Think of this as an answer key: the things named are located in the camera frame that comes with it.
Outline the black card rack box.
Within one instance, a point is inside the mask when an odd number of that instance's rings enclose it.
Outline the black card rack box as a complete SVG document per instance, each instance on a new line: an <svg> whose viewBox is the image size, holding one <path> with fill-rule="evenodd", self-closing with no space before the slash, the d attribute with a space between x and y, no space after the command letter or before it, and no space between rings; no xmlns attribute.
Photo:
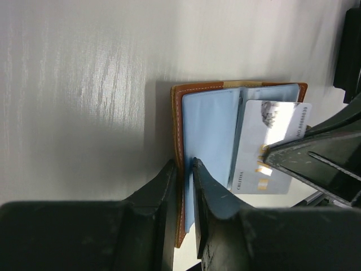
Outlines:
<svg viewBox="0 0 361 271"><path fill-rule="evenodd" d="M360 7L346 12L333 86L345 91L347 104L360 93Z"/></svg>

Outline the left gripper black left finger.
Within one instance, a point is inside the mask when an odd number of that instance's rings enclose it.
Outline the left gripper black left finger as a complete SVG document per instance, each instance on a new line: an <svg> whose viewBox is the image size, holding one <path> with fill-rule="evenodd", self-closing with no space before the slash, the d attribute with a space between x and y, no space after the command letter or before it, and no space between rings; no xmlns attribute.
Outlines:
<svg viewBox="0 0 361 271"><path fill-rule="evenodd" d="M172 270L177 223L177 168L169 160L124 203L120 270Z"/></svg>

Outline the white gold VIP card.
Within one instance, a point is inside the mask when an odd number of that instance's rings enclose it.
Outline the white gold VIP card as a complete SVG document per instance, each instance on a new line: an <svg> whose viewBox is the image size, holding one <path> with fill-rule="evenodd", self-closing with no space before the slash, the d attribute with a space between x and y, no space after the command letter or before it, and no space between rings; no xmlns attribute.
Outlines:
<svg viewBox="0 0 361 271"><path fill-rule="evenodd" d="M311 109L311 104L301 102L246 102L230 188L232 193L288 193L292 177L263 160L270 147L304 137Z"/></svg>

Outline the brown leather card holder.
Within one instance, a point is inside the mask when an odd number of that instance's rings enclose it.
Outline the brown leather card holder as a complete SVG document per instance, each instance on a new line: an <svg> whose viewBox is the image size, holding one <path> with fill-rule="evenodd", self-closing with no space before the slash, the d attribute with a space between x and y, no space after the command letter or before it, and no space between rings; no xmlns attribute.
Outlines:
<svg viewBox="0 0 361 271"><path fill-rule="evenodd" d="M171 88L173 137L178 167L178 218L175 247L194 223L192 161L208 163L223 186L228 183L242 92L266 91L272 100L303 102L305 82L214 81L175 85Z"/></svg>

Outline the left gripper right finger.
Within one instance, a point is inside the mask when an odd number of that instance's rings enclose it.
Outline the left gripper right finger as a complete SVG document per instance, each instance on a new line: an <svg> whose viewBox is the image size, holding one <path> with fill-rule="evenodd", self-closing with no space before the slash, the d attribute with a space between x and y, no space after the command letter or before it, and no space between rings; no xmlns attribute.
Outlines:
<svg viewBox="0 0 361 271"><path fill-rule="evenodd" d="M215 180L193 159L193 195L197 258L201 270L251 270L240 211L251 206Z"/></svg>

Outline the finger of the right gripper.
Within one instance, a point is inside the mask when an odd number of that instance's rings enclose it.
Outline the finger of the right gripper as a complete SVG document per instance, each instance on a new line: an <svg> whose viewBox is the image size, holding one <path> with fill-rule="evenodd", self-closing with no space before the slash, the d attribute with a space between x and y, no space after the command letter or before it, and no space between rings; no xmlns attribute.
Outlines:
<svg viewBox="0 0 361 271"><path fill-rule="evenodd" d="M347 206L360 205L360 96L302 139L270 147L267 165Z"/></svg>

